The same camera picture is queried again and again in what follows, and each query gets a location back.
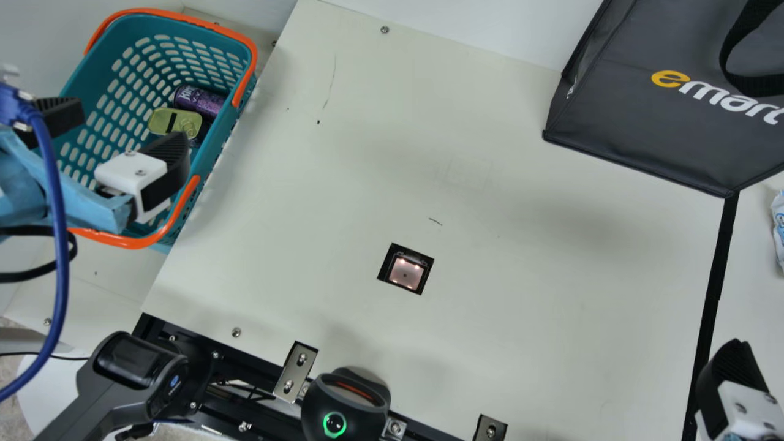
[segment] black shopping bag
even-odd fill
[[[720,197],[784,169],[784,0],[605,0],[544,138]]]

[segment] bag handle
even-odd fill
[[[748,35],[758,29],[784,0],[749,0],[727,34],[719,53],[719,64],[724,77],[747,97],[772,97],[784,94],[784,73],[761,76],[737,75],[727,70],[732,50]]]

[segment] green light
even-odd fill
[[[329,421],[329,418],[332,415],[337,415],[337,416],[340,417],[341,420],[343,420],[343,423],[341,424],[341,427],[340,427],[340,431],[337,432],[337,433],[329,430],[329,428],[327,427],[327,421]],[[324,434],[327,435],[328,437],[332,438],[332,439],[335,439],[338,436],[341,436],[346,431],[346,426],[347,426],[347,424],[346,424],[346,417],[344,417],[343,414],[341,414],[340,412],[330,412],[330,413],[326,414],[326,416],[324,416]]]

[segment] metal bracket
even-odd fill
[[[503,441],[506,436],[506,424],[485,415],[479,416],[474,441]]]
[[[316,361],[317,354],[317,349],[295,342],[289,356],[286,357],[281,378],[275,385],[273,391],[275,396],[289,403],[294,403],[305,385],[305,380]]]
[[[385,439],[386,441],[402,441],[403,435],[405,435],[405,427],[405,421],[388,417],[387,425],[384,426],[384,433],[381,435],[381,439]]]

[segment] emart logo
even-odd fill
[[[702,100],[712,94],[708,102],[712,105],[720,105],[724,110],[733,112],[745,112],[751,118],[757,115],[764,115],[763,120],[775,126],[779,123],[776,119],[784,114],[784,109],[773,104],[763,104],[753,98],[743,95],[731,95],[729,91],[721,87],[712,86],[706,82],[692,81],[691,78],[678,71],[659,71],[651,75],[651,81],[661,87],[670,89],[679,88],[678,92],[690,95],[695,100]]]

